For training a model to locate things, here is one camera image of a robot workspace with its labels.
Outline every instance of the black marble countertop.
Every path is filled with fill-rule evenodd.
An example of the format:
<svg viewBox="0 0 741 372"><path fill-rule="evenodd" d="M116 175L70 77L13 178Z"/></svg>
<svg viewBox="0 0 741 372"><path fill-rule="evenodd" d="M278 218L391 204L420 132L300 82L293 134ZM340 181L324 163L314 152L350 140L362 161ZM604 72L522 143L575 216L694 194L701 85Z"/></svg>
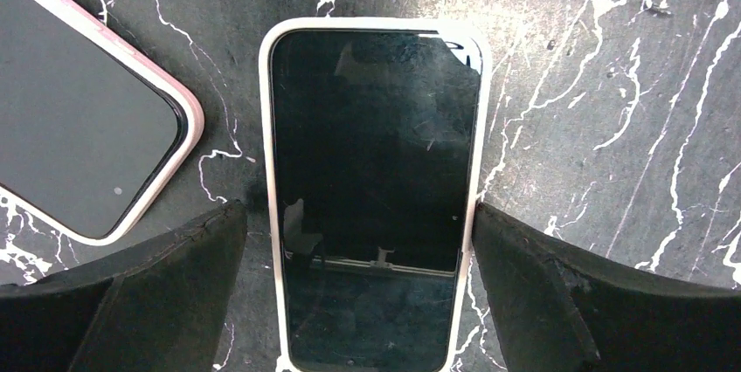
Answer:
<svg viewBox="0 0 741 372"><path fill-rule="evenodd" d="M204 137L142 221L109 247L71 242L0 199L4 283L30 283L226 199L264 194L260 41L281 20L330 9L322 5L330 0L75 1L196 94ZM741 0L335 0L331 15L478 26L495 57L486 201L626 265L741 284ZM254 203L215 370L275 368L263 206ZM459 341L453 370L504 369L475 262Z"/></svg>

